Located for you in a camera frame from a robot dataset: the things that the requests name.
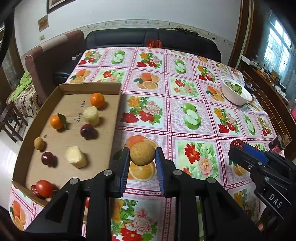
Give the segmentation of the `cardboard tray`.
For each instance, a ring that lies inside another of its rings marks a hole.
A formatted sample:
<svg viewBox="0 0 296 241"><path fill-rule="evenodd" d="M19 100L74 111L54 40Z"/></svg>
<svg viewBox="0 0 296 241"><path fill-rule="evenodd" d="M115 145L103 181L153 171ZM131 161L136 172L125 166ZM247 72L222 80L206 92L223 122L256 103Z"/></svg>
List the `cardboard tray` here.
<svg viewBox="0 0 296 241"><path fill-rule="evenodd" d="M90 97L96 92L104 96L105 107L98 111L100 123L95 127L98 137L86 140L80 134L81 127L86 124L83 111L91 106ZM31 186L39 180L47 180L62 188L73 177L86 180L107 169L111 160L120 95L120 83L70 83L57 87L42 105L23 140L12 184L33 202L44 207L48 200L42 200L31 192ZM58 113L66 116L67 130L57 131L51 127L50 117ZM34 148L37 137L45 142L41 151ZM87 161L85 167L77 169L66 160L66 150L72 146L77 146L84 154ZM42 163L44 152L54 155L51 166Z"/></svg>

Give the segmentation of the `orange mandarin with leaf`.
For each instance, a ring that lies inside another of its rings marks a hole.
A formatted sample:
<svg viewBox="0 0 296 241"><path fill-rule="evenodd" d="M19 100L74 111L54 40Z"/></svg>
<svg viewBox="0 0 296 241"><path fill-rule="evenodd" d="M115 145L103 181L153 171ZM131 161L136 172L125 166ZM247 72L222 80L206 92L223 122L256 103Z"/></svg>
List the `orange mandarin with leaf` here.
<svg viewBox="0 0 296 241"><path fill-rule="evenodd" d="M57 131L64 131L68 129L66 116L58 113L50 117L50 125Z"/></svg>

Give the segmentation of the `red object on sofa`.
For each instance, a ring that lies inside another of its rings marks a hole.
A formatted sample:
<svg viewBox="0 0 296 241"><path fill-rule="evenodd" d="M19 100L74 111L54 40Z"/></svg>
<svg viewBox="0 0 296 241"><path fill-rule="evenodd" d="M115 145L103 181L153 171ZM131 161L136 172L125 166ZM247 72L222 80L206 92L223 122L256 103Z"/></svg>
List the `red object on sofa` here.
<svg viewBox="0 0 296 241"><path fill-rule="evenodd" d="M148 39L147 47L148 48L161 49L162 48L162 42L160 40Z"/></svg>

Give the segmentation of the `floral plastic tablecloth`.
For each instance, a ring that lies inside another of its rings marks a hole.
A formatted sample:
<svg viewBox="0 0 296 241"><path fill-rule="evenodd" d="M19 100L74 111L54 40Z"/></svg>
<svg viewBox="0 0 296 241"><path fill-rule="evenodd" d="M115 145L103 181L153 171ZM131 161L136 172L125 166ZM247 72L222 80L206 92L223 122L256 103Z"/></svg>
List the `floral plastic tablecloth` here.
<svg viewBox="0 0 296 241"><path fill-rule="evenodd" d="M229 161L239 138L263 151L275 138L273 124L258 100L242 107L221 91L221 76L241 80L238 70L188 53L142 47L90 49L67 83L121 84L111 163L125 147L147 142L193 178L215 178L252 220L264 209L249 174ZM24 233L43 209L16 186L10 216Z"/></svg>

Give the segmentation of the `dark red jar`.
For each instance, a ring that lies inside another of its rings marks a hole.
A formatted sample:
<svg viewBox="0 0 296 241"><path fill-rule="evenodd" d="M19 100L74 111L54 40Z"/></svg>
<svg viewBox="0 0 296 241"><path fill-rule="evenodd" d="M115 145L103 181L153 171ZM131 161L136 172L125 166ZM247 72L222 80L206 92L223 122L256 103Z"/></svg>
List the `dark red jar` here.
<svg viewBox="0 0 296 241"><path fill-rule="evenodd" d="M281 136L276 137L269 143L269 149L275 153L280 153L285 149L285 144L283 143L283 139Z"/></svg>

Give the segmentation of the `red jujube in tray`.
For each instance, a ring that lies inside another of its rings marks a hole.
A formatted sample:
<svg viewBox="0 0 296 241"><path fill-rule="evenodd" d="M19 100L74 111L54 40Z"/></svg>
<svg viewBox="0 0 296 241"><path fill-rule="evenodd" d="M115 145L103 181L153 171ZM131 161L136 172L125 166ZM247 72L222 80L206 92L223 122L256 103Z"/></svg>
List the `red jujube in tray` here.
<svg viewBox="0 0 296 241"><path fill-rule="evenodd" d="M32 185L31 186L31 192L35 195L35 196L38 196L38 191L37 191L37 188L36 188L36 185Z"/></svg>

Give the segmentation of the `small wall plaque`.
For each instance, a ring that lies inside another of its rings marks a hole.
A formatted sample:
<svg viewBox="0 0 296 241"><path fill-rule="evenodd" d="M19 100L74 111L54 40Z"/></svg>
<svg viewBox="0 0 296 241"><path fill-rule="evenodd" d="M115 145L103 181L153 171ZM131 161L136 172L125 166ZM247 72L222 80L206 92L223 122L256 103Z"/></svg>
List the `small wall plaque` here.
<svg viewBox="0 0 296 241"><path fill-rule="evenodd" d="M49 27L48 15L45 15L44 17L38 20L38 28L39 28L39 31L41 32L48 27Z"/></svg>

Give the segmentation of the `white bowl with greens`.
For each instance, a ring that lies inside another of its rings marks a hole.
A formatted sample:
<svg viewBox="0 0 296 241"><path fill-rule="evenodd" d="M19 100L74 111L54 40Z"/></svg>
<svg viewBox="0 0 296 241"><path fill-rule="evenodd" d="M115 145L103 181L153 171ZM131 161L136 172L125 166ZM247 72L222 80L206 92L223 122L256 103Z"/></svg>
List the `white bowl with greens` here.
<svg viewBox="0 0 296 241"><path fill-rule="evenodd" d="M243 106L248 101L252 101L252 95L240 83L227 76L221 76L222 94L234 105Z"/></svg>

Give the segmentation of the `wooden stool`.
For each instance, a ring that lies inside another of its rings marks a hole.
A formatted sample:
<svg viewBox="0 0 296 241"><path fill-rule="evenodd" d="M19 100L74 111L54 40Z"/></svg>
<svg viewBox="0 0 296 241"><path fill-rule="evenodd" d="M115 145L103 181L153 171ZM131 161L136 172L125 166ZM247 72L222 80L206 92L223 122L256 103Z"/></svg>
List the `wooden stool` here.
<svg viewBox="0 0 296 241"><path fill-rule="evenodd" d="M23 137L20 135L20 130L23 126L28 126L26 119L13 102L8 104L1 114L1 131L4 131L15 143L17 140L22 142Z"/></svg>

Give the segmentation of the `window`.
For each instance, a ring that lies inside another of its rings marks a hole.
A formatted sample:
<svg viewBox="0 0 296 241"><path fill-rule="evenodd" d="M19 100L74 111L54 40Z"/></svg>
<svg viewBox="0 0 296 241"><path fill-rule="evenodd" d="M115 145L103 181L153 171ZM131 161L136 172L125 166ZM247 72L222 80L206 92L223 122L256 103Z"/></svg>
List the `window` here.
<svg viewBox="0 0 296 241"><path fill-rule="evenodd" d="M277 18L269 22L269 36L264 54L264 63L269 71L285 76L291 59L291 39Z"/></svg>

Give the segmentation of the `yellow sugarcane chunk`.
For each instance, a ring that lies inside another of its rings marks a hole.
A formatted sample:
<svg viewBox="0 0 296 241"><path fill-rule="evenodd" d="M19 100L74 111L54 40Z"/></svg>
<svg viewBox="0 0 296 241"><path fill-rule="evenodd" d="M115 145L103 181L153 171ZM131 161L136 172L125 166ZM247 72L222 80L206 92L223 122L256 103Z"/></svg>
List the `yellow sugarcane chunk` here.
<svg viewBox="0 0 296 241"><path fill-rule="evenodd" d="M82 151L77 146L69 147L66 150L66 160L77 169L87 165L86 158Z"/></svg>

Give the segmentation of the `green patterned blanket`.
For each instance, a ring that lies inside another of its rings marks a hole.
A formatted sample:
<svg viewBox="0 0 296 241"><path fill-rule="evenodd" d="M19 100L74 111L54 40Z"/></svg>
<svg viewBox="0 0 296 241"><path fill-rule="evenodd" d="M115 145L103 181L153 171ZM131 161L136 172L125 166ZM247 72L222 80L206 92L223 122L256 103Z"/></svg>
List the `green patterned blanket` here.
<svg viewBox="0 0 296 241"><path fill-rule="evenodd" d="M38 112L34 104L36 93L31 75L25 71L20 83L7 98L6 104L13 103L23 116L34 118Z"/></svg>

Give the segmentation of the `dark red jujube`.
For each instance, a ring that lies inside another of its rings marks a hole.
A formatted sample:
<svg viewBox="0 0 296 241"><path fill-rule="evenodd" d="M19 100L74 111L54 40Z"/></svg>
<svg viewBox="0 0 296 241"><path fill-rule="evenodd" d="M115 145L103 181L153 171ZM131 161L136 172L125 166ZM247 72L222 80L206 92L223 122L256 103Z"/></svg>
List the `dark red jujube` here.
<svg viewBox="0 0 296 241"><path fill-rule="evenodd" d="M230 144L230 148L239 148L243 150L243 143L240 139L233 140Z"/></svg>

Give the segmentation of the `large brown kiwi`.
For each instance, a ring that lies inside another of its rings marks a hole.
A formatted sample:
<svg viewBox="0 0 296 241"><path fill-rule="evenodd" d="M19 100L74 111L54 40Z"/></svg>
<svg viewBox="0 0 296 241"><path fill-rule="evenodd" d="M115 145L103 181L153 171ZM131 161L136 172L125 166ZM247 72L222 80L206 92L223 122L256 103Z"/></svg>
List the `large brown kiwi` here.
<svg viewBox="0 0 296 241"><path fill-rule="evenodd" d="M148 165L155 159L155 156L155 148L146 142L136 143L130 149L130 159L138 166Z"/></svg>

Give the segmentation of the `large dark red plum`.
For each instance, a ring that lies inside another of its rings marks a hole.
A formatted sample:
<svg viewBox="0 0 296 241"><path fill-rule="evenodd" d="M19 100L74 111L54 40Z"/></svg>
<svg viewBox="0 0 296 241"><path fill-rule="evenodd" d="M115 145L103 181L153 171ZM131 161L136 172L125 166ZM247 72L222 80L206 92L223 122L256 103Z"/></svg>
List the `large dark red plum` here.
<svg viewBox="0 0 296 241"><path fill-rule="evenodd" d="M86 140L93 140L98 137L97 130L89 123L81 127L80 134Z"/></svg>

